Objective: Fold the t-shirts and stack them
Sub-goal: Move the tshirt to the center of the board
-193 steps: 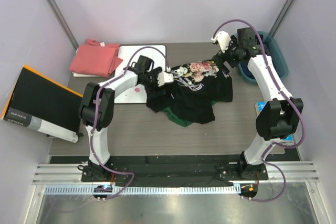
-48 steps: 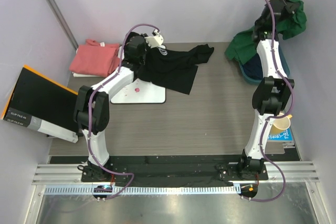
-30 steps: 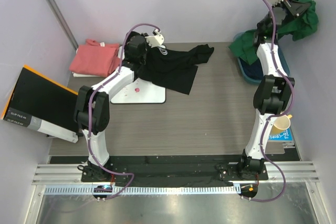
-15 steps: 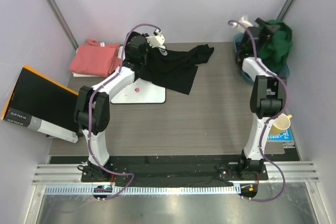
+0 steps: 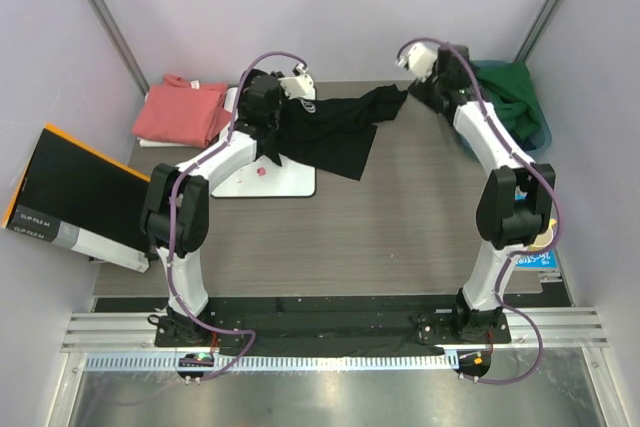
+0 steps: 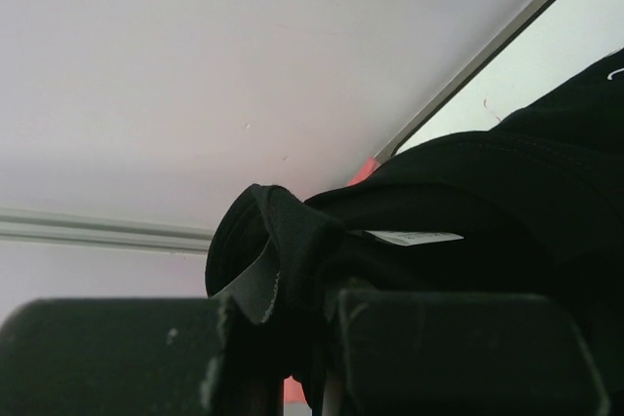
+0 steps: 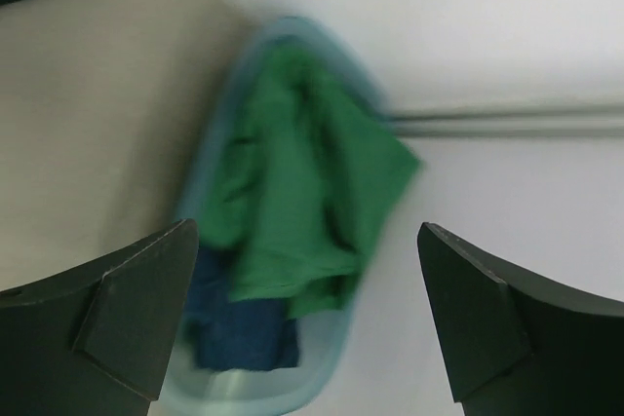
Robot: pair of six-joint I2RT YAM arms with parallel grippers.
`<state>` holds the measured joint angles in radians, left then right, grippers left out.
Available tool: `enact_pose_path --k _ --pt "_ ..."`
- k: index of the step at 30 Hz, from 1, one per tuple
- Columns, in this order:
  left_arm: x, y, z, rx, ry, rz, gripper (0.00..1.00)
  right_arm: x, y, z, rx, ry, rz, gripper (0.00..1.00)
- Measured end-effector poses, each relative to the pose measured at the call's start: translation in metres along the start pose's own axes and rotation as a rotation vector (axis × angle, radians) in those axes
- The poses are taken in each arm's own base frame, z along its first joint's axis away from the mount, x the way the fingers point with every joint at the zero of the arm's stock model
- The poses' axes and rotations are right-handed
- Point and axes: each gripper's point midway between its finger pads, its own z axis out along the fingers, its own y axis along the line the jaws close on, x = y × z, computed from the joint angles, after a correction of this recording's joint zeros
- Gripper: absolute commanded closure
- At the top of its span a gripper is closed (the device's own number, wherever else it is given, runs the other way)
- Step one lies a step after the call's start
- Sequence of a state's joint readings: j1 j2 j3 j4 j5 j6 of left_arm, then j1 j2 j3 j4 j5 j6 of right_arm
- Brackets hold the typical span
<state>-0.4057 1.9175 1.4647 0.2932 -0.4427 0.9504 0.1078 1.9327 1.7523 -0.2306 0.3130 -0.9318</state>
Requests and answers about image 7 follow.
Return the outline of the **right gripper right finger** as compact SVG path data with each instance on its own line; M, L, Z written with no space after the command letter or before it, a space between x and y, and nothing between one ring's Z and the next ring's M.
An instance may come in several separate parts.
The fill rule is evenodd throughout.
M623 305L421 225L417 248L453 400L466 415L620 415Z

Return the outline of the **green t shirt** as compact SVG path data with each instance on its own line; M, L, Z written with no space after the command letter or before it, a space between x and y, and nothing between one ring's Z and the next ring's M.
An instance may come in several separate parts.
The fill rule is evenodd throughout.
M347 304L418 159L310 51L265 57L235 115L199 228L232 253L234 301L300 318Z

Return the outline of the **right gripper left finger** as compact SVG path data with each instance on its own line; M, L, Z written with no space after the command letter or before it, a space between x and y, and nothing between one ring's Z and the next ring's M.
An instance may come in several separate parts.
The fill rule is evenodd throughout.
M2 291L2 414L147 414L163 387L197 250L197 225L183 219Z

